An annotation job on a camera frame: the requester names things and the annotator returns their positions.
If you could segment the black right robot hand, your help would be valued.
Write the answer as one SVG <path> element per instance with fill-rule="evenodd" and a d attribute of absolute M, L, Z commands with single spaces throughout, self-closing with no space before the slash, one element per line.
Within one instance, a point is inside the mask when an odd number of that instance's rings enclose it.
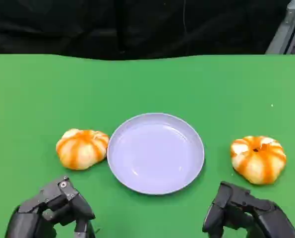
<path fill-rule="evenodd" d="M 221 238 L 224 227 L 243 228 L 248 238 L 295 238 L 295 228 L 279 205 L 254 197 L 246 188 L 222 181 L 202 231 L 210 238 Z"/>

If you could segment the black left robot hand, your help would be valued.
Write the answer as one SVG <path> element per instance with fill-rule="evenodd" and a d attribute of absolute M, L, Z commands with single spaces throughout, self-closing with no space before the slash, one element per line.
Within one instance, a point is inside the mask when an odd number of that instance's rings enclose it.
<path fill-rule="evenodd" d="M 55 238 L 56 224 L 75 222 L 75 238 L 94 238 L 92 208 L 69 177 L 45 185 L 37 195 L 17 206 L 8 222 L 6 238 Z"/>

